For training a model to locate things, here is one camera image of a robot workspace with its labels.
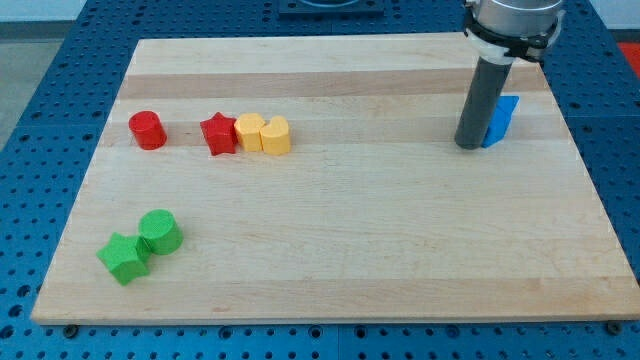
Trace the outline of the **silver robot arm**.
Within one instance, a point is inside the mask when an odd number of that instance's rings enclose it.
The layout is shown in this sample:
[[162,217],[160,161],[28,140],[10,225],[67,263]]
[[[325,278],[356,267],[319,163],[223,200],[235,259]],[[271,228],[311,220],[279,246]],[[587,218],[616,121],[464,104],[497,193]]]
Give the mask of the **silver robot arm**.
[[481,146],[513,62],[540,62],[561,33],[562,0],[465,0],[463,32],[479,58],[455,133]]

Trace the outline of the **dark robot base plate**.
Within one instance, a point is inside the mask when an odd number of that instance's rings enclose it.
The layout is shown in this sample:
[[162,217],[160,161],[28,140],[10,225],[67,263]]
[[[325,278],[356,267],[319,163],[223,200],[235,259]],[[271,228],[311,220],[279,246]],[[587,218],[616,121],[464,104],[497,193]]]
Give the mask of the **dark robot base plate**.
[[383,0],[279,0],[280,18],[298,16],[383,15]]

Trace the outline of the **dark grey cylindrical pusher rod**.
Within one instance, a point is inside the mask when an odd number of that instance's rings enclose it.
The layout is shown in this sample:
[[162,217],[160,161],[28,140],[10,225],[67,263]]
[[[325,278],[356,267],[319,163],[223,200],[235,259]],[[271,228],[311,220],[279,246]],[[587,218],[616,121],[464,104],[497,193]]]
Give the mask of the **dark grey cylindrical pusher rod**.
[[481,147],[511,67],[478,59],[454,136],[460,148]]

